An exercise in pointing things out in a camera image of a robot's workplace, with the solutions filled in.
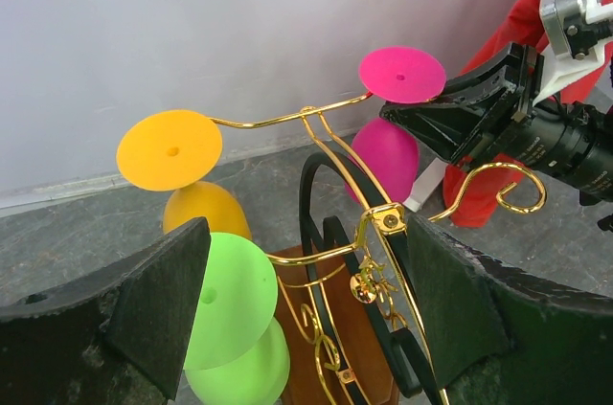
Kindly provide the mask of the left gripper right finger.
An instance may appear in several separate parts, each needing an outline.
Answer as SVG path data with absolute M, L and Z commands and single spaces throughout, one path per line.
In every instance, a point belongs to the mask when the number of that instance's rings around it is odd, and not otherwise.
M 609 404 L 612 300 L 545 280 L 407 221 L 439 386 L 453 404 Z

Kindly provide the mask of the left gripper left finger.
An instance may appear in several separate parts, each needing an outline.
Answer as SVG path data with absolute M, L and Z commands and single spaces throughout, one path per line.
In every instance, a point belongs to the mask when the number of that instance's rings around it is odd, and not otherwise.
M 2 403 L 175 399 L 210 245 L 199 217 L 124 259 L 2 306 Z

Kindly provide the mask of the gold wine glass rack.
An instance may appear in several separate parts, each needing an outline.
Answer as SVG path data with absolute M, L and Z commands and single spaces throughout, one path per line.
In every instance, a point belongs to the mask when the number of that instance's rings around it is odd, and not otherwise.
M 408 236 L 404 206 L 391 199 L 363 159 L 334 131 L 308 137 L 317 152 L 299 187 L 298 247 L 271 261 L 290 330 L 286 404 L 395 404 L 424 394 L 448 402 L 436 380 L 416 291 L 401 264 Z M 339 219 L 316 223 L 311 195 L 319 168 L 355 192 L 361 214 L 352 235 Z

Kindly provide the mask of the green wine glass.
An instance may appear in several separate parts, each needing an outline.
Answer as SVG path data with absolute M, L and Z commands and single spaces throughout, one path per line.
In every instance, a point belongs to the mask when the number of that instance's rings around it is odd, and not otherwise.
M 275 319 L 278 284 L 265 252 L 251 240 L 211 234 L 204 281 L 184 363 L 204 404 L 273 404 L 290 371 Z

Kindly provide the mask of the magenta wine glass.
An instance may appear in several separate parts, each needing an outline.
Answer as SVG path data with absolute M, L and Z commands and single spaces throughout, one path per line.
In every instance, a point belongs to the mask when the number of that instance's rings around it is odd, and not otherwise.
M 387 47 L 367 54 L 358 68 L 367 91 L 393 104 L 418 104 L 438 96 L 446 82 L 443 66 L 413 47 Z M 353 151 L 368 166 L 394 202 L 411 194 L 420 152 L 416 139 L 395 124 L 375 118 L 352 140 Z

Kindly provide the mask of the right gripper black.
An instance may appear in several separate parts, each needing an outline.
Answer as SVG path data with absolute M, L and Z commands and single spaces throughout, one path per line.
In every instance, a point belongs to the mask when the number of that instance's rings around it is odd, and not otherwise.
M 449 80 L 433 101 L 387 101 L 379 116 L 451 165 L 478 166 L 499 154 L 535 156 L 542 147 L 534 99 L 543 67 L 544 57 L 535 48 L 513 42 Z

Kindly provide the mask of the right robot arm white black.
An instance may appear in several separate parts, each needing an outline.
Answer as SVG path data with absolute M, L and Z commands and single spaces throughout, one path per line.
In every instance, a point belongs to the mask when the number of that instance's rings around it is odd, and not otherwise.
M 534 103 L 544 59 L 511 43 L 448 81 L 429 103 L 386 102 L 379 115 L 415 136 L 448 164 L 443 199 L 451 205 L 468 171 L 510 162 L 579 191 L 583 206 L 612 199 L 612 114 L 558 95 Z

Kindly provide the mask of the orange wine glass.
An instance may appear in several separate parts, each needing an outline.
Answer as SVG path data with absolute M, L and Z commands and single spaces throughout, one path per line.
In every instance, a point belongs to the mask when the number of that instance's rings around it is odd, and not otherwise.
M 220 159 L 222 147 L 221 132 L 210 118 L 175 109 L 132 126 L 118 145 L 116 162 L 132 185 L 170 193 L 162 218 L 165 234 L 204 217 L 213 232 L 250 239 L 252 233 L 236 198 L 204 180 Z

